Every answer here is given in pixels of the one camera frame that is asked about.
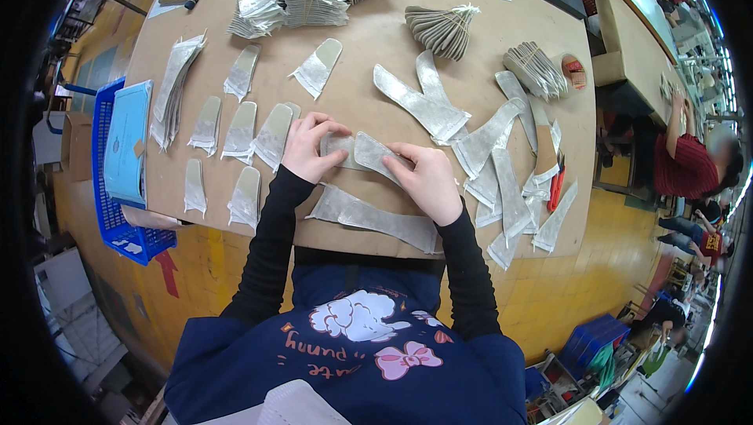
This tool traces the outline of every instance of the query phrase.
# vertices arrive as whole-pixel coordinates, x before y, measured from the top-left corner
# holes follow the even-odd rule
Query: cardboard box
[[[72,182],[92,178],[92,117],[69,112],[62,125],[60,166]]]

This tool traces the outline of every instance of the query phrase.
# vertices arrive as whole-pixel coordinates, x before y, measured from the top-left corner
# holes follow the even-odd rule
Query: cartoon print
[[[411,312],[411,314],[413,314],[413,316],[416,317],[419,320],[425,320],[426,321],[426,325],[429,326],[429,327],[438,327],[438,326],[443,326],[444,325],[444,324],[442,324],[442,322],[440,322],[439,320],[437,320],[434,317],[432,317],[425,310],[414,310],[413,312]]]
[[[382,319],[395,312],[395,301],[387,295],[356,291],[342,299],[329,301],[309,315],[311,327],[332,337],[344,335],[350,341],[387,341],[395,330],[410,326],[409,322],[385,323]]]
[[[709,235],[709,238],[706,240],[706,249],[707,250],[713,250],[714,252],[719,251],[719,241],[721,237],[718,233],[712,233]]]
[[[382,378],[387,381],[397,381],[402,378],[408,369],[413,366],[430,366],[436,368],[443,361],[434,355],[434,351],[417,341],[409,341],[405,344],[405,353],[395,347],[382,348],[374,356],[377,368],[382,371]]]
[[[441,330],[438,330],[437,333],[434,334],[434,341],[436,341],[439,344],[442,343],[455,343],[453,339],[448,336],[446,333],[442,332]]]

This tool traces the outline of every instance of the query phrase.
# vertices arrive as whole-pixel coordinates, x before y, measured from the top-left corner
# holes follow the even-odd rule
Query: red box cutter
[[[562,190],[562,183],[565,181],[565,154],[561,154],[561,158],[557,156],[557,163],[560,165],[560,172],[552,177],[552,185],[550,188],[549,202],[547,203],[547,209],[553,213],[557,209],[557,204],[560,201],[560,191]]]

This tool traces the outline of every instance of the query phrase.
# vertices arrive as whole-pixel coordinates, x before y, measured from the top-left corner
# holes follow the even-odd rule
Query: pink bow print
[[[377,368],[382,370],[382,378],[396,381],[402,378],[411,366],[441,366],[442,359],[434,351],[416,341],[409,341],[404,346],[405,353],[395,347],[382,348],[377,351],[374,360]]]

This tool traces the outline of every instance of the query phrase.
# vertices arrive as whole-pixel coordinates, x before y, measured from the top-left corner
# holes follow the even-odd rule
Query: blue folder
[[[146,149],[146,125],[154,80],[115,92],[112,120],[105,149],[105,190],[121,204],[146,209],[144,152],[134,147],[141,140]]]

